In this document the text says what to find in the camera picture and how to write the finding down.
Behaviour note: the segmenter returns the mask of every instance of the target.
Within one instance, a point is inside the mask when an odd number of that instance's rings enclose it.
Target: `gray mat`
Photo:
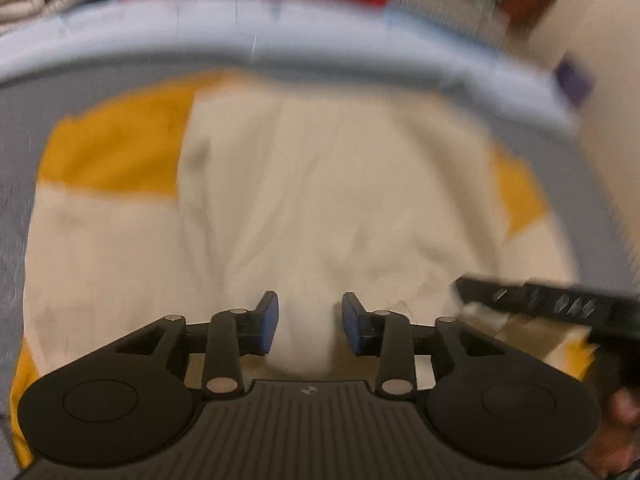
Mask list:
[[[22,336],[24,248],[34,181],[51,129],[63,116],[82,113],[129,89],[213,66],[212,60],[178,57],[110,60],[0,86],[0,477],[17,473],[8,445],[7,399]],[[371,76],[357,74],[267,72],[283,78],[372,81]],[[411,86],[420,84],[412,82]],[[582,282],[631,291],[632,274],[623,244],[616,235],[606,200],[577,150],[533,128],[489,116],[485,120],[513,153],[532,165],[562,219]]]

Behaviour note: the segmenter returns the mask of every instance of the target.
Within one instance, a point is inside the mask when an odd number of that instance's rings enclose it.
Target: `yellow and cream clothing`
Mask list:
[[[45,374],[165,314],[206,322],[275,290],[280,322],[251,374],[341,376],[353,370],[344,292],[431,324],[458,311],[449,285],[466,272],[575,279],[526,164],[475,117],[434,93],[191,78],[53,131],[26,250],[25,348]],[[563,338],[483,309],[470,319],[509,342],[529,334],[542,355]],[[417,368],[428,386],[428,361]]]

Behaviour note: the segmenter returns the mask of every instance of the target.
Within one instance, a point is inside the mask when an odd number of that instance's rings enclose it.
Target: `person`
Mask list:
[[[640,455],[636,438],[640,428],[640,388],[616,391],[602,411],[600,427],[583,460],[604,478],[628,469]]]

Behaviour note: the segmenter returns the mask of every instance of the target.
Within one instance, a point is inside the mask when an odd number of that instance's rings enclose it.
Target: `finger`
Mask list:
[[[619,424],[640,422],[640,398],[627,388],[616,391],[609,403],[609,415]]]

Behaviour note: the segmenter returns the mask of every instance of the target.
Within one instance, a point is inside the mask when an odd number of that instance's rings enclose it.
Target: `logo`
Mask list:
[[[318,393],[318,389],[315,386],[311,386],[311,384],[308,384],[304,388],[300,388],[300,391],[305,395],[315,395]]]

